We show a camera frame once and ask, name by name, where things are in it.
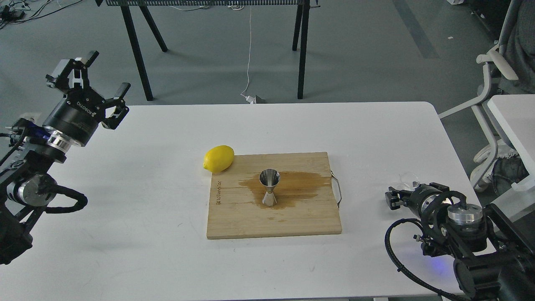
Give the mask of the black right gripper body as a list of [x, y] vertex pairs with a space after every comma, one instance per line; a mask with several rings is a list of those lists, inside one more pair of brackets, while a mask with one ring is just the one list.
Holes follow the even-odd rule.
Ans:
[[450, 191], [450, 187], [439, 183], [420, 184], [415, 190], [410, 192], [404, 201], [404, 206], [409, 208], [416, 217], [421, 219], [424, 210], [428, 208], [431, 202], [439, 194], [446, 191]]

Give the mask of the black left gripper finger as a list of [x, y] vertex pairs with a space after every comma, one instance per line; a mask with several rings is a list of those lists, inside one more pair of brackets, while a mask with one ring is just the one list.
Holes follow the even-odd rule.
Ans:
[[85, 57], [62, 59], [51, 75], [46, 75], [46, 85], [62, 92], [66, 100], [71, 91], [82, 91], [82, 99], [99, 101], [100, 95], [89, 84], [88, 68], [96, 60], [99, 51], [92, 50]]
[[125, 116], [129, 112], [129, 108], [126, 106], [125, 95], [130, 89], [131, 84], [123, 82], [114, 97], [105, 99], [102, 104], [103, 118], [101, 120], [104, 128], [115, 130], [119, 124], [123, 121]]

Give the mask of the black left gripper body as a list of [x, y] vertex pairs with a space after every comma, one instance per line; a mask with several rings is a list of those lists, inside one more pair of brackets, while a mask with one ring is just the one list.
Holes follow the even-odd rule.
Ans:
[[43, 127], [59, 131], [85, 147], [104, 119], [106, 99], [93, 89], [71, 88], [48, 115]]

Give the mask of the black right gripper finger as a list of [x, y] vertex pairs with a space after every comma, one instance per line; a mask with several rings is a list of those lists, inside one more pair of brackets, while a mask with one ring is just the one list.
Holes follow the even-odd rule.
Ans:
[[407, 207], [411, 195], [412, 191], [397, 190], [394, 187], [388, 187], [388, 191], [385, 192], [386, 204], [390, 210], [400, 209], [401, 206]]

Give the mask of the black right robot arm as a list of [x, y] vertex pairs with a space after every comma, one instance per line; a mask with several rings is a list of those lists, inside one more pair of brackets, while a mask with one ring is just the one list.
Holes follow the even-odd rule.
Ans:
[[462, 300], [418, 278], [396, 257], [391, 232], [412, 223], [422, 232], [414, 239], [424, 256], [454, 258], [453, 272], [467, 301], [533, 301], [534, 246], [496, 205], [470, 204], [464, 194], [438, 183], [417, 184], [412, 191], [390, 187], [385, 198], [391, 210], [407, 207], [416, 215], [395, 221], [385, 234], [386, 251], [407, 278], [449, 300]]

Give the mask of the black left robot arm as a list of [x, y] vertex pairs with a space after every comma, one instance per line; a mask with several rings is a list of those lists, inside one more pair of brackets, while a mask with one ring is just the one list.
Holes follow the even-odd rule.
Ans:
[[43, 213], [73, 213], [84, 208], [88, 198], [60, 186], [49, 174], [53, 163], [63, 163], [72, 145], [84, 147], [98, 126], [114, 130], [129, 109], [124, 96], [130, 88], [122, 83], [114, 97], [105, 99], [94, 91], [88, 68], [98, 57], [92, 50], [86, 57], [63, 59], [46, 76], [48, 87], [63, 93], [63, 98], [42, 126], [19, 118], [9, 133], [10, 150], [21, 158], [1, 171], [0, 263], [10, 264], [32, 247], [31, 230]]

